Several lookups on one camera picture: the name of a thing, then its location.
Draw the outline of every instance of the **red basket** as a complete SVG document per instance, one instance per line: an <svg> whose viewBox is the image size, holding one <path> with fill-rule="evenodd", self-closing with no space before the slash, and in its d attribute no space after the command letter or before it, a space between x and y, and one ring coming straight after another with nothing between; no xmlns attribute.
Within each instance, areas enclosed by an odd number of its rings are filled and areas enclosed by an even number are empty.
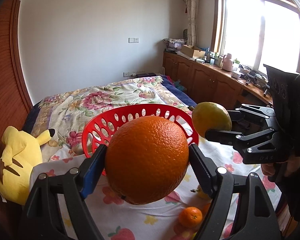
<svg viewBox="0 0 300 240"><path fill-rule="evenodd" d="M82 133L82 148L85 156L87 158L90 157L87 148L89 138L88 134L91 134L90 138L92 138L92 152L95 152L100 144L108 145L112 135L125 122L145 115L162 116L169 119L170 121L175 122L185 133L188 144L198 144L198 133L194 130L192 119L186 112L174 106L160 104L141 104L115 108L101 113L93 118L86 125ZM179 121L181 121L180 117L183 118L184 121L186 121L191 127L191 134L188 135L185 129L179 123Z"/></svg>

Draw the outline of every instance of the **cabinet door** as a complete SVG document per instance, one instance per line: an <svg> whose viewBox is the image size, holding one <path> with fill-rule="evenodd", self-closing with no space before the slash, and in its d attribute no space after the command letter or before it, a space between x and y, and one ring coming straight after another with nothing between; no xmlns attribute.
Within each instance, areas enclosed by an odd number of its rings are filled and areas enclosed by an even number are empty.
<svg viewBox="0 0 300 240"><path fill-rule="evenodd" d="M164 74L172 78L173 68L175 68L175 56L165 53L163 58L163 67L164 67Z"/></svg>
<svg viewBox="0 0 300 240"><path fill-rule="evenodd" d="M197 104L210 102L215 90L215 73L204 68L204 66L193 64L190 97Z"/></svg>
<svg viewBox="0 0 300 240"><path fill-rule="evenodd" d="M180 80L180 84L189 89L190 84L190 72L192 63L190 60L183 60L176 58L177 60L177 80Z"/></svg>
<svg viewBox="0 0 300 240"><path fill-rule="evenodd" d="M216 83L212 102L222 105L227 110L233 110L241 87L235 81L222 75L217 76Z"/></svg>

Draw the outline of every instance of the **black sleeve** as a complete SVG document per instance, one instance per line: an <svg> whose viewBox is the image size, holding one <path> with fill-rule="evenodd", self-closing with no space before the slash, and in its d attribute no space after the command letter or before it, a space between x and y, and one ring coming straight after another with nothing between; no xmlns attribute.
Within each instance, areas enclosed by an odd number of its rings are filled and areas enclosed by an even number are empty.
<svg viewBox="0 0 300 240"><path fill-rule="evenodd" d="M277 186L284 194L291 216L300 221L300 168L288 178L283 178Z"/></svg>

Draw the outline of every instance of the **cardboard box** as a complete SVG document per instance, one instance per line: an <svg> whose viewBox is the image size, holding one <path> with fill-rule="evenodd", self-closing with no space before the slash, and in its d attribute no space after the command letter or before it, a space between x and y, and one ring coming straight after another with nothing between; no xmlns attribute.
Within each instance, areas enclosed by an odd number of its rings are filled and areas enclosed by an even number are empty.
<svg viewBox="0 0 300 240"><path fill-rule="evenodd" d="M203 58L206 52L192 45L182 45L181 52L192 58Z"/></svg>

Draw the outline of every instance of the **pikachu plush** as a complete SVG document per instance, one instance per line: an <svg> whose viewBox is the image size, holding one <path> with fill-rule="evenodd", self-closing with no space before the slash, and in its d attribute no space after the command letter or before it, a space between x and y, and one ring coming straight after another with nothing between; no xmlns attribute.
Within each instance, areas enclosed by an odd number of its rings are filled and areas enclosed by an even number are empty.
<svg viewBox="0 0 300 240"><path fill-rule="evenodd" d="M37 138L8 126L3 133L5 149L0 158L0 193L12 202L24 205L29 195L32 168L42 163L40 145L47 143L55 134L45 130Z"/></svg>

